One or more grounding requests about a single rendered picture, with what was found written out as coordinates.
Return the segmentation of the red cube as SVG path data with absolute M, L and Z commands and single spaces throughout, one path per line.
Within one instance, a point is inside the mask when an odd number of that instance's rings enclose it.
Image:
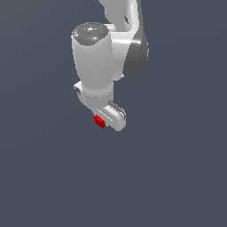
M 101 128 L 103 129 L 106 126 L 106 123 L 104 120 L 102 120 L 98 115 L 94 116 L 94 120 L 95 123 Z

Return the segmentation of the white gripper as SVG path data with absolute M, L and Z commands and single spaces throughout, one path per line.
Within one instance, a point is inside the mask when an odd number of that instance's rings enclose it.
M 98 109 L 94 116 L 98 115 L 105 121 L 106 127 L 110 126 L 115 131 L 121 131 L 126 126 L 126 113 L 125 111 L 116 105 L 112 100 L 108 102 L 108 105 Z

